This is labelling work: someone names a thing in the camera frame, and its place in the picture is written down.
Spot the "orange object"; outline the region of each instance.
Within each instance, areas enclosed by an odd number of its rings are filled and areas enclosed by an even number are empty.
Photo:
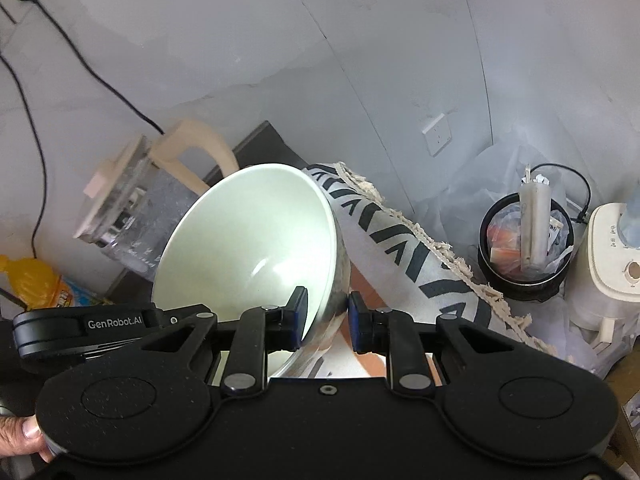
[[[486,237],[491,240],[491,247],[517,249],[518,253],[520,253],[518,232],[491,225],[486,230]]]
[[[11,261],[0,254],[0,272],[7,273],[9,283],[28,310],[52,306],[89,306],[102,303],[92,293],[56,273],[35,258]]]
[[[514,270],[520,270],[520,250],[492,247],[490,261],[498,272],[508,276]]]

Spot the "black cable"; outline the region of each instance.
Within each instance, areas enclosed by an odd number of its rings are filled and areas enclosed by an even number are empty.
[[[17,25],[17,24],[18,24],[18,22],[16,22],[16,21],[14,20],[14,17],[13,17],[11,14],[9,14],[9,11],[8,11],[8,10],[6,10],[5,6],[4,6],[2,3],[0,3],[0,10],[2,10],[2,12],[4,13],[4,15],[7,17],[7,19],[8,19],[10,22],[12,22],[14,25]]]
[[[18,93],[20,94],[20,98],[22,99],[22,105],[24,106],[24,112],[27,114],[27,118],[29,120],[29,124],[31,126],[31,131],[33,132],[33,140],[36,143],[36,148],[38,149],[38,154],[40,155],[40,164],[42,166],[42,204],[40,205],[40,214],[38,215],[38,219],[36,220],[36,225],[31,232],[31,253],[33,253],[33,257],[37,258],[38,254],[36,252],[36,235],[38,234],[38,229],[40,228],[40,224],[42,223],[42,217],[44,216],[44,209],[47,207],[47,193],[49,192],[49,181],[47,179],[47,165],[44,161],[44,153],[42,151],[42,145],[40,143],[40,137],[38,136],[38,132],[36,130],[36,125],[33,122],[33,116],[31,115],[31,109],[29,108],[29,103],[27,102],[27,97],[24,94],[24,89],[22,88],[22,84],[20,83],[20,79],[18,79],[18,75],[15,73],[13,67],[9,64],[9,62],[4,58],[2,53],[0,53],[0,61],[6,69],[11,74],[11,77],[14,78],[15,85],[18,89]]]
[[[4,296],[9,301],[13,301],[17,306],[19,306],[23,310],[28,309],[27,304],[23,300],[21,300],[17,296],[14,296],[12,293],[8,292],[7,290],[4,290],[4,288],[2,287],[0,287],[0,296]]]
[[[587,179],[584,177],[582,173],[580,173],[580,171],[574,170],[574,168],[570,168],[569,166],[565,166],[564,164],[556,164],[554,162],[545,162],[544,164],[539,164],[537,166],[534,166],[533,168],[531,168],[531,173],[536,171],[538,168],[542,168],[544,166],[553,166],[554,168],[562,168],[563,170],[571,171],[572,173],[575,173],[577,176],[579,176],[582,179],[582,181],[584,182],[584,185],[587,187],[587,203],[584,205],[582,210],[578,213],[578,216],[576,218],[571,218],[571,220],[573,222],[578,222],[580,224],[587,224],[584,218],[585,216],[587,216],[587,210],[589,209],[589,206],[591,204],[591,186],[589,186]]]
[[[58,32],[65,39],[65,41],[67,42],[69,47],[71,47],[71,50],[74,52],[74,54],[76,54],[76,57],[78,58],[78,61],[85,68],[85,70],[87,70],[87,72],[89,74],[91,74],[96,79],[96,81],[98,81],[102,86],[104,86],[109,92],[111,92],[118,99],[120,99],[124,104],[126,104],[127,107],[129,107],[130,110],[133,111],[133,113],[135,113],[140,119],[145,121],[145,123],[149,124],[149,126],[154,128],[156,131],[158,131],[158,133],[160,135],[164,135],[164,130],[160,126],[158,126],[158,124],[156,124],[153,120],[151,120],[149,117],[147,117],[145,114],[143,114],[140,110],[138,110],[131,103],[131,101],[129,101],[126,97],[124,97],[124,95],[122,95],[120,92],[118,92],[113,86],[111,86],[104,79],[102,79],[99,75],[97,75],[97,73],[95,73],[94,69],[89,66],[89,64],[86,62],[86,60],[82,56],[82,54],[80,54],[80,51],[78,50],[78,48],[76,47],[74,42],[71,40],[69,35],[64,31],[64,29],[55,20],[55,18],[51,14],[49,14],[49,11],[47,9],[45,9],[45,7],[40,3],[40,0],[30,0],[30,1],[32,1],[42,11],[42,13],[51,22],[51,24],[58,30]]]

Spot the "glass kettle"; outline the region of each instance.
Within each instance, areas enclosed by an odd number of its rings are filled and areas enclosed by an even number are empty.
[[[181,120],[154,142],[141,136],[115,160],[105,160],[84,188],[74,238],[153,281],[178,222],[209,189],[178,160],[188,148],[205,150],[223,177],[238,170],[222,136],[205,123]]]

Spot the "kettle handle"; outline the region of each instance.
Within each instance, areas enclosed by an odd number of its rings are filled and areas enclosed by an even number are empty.
[[[151,145],[148,156],[156,166],[201,196],[209,190],[209,186],[178,160],[180,154],[188,148],[201,148],[209,153],[220,167],[223,177],[239,169],[236,156],[222,136],[208,124],[192,119],[181,120],[161,139],[156,140]]]

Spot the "black pot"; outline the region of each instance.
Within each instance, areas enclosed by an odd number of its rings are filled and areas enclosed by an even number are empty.
[[[546,301],[555,296],[560,290],[560,284],[569,272],[569,261],[571,254],[565,256],[564,260],[555,273],[546,278],[536,280],[534,282],[522,282],[507,278],[499,274],[489,261],[489,245],[486,240],[486,230],[494,216],[502,209],[513,203],[519,202],[520,196],[517,193],[507,195],[498,200],[491,209],[484,215],[482,225],[480,226],[480,244],[478,245],[478,265],[480,270],[495,290],[499,290],[507,298],[519,301]],[[558,202],[551,201],[551,210],[559,211],[564,217],[564,222],[569,226],[569,234],[566,238],[565,248],[574,244],[574,227],[571,224],[569,215]]]

